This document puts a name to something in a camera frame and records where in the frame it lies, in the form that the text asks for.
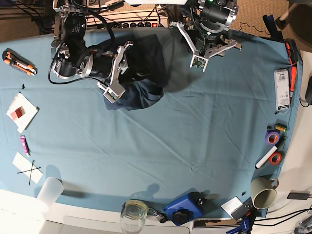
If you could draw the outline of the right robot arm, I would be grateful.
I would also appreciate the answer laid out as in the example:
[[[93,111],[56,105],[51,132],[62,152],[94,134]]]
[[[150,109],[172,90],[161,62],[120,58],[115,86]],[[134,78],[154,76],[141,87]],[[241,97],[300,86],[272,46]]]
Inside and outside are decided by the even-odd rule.
[[[117,46],[111,26],[98,13],[102,8],[86,7],[69,0],[60,5],[59,10],[59,45],[49,72],[63,79],[62,84],[91,79],[104,93],[115,96],[121,96],[126,87],[133,89],[138,86],[148,91],[158,88],[150,79],[147,64],[143,70],[135,64],[136,43],[130,40]],[[85,45],[87,16],[102,22],[109,33],[108,40],[89,47]]]

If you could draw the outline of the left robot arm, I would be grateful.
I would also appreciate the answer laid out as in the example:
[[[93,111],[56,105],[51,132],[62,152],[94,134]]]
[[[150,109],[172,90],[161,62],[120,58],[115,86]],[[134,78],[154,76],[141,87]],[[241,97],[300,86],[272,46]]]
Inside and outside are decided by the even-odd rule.
[[[238,13],[237,1],[189,0],[179,10],[185,21],[172,21],[170,26],[178,28],[196,57],[209,59],[233,47],[241,48],[227,38]]]

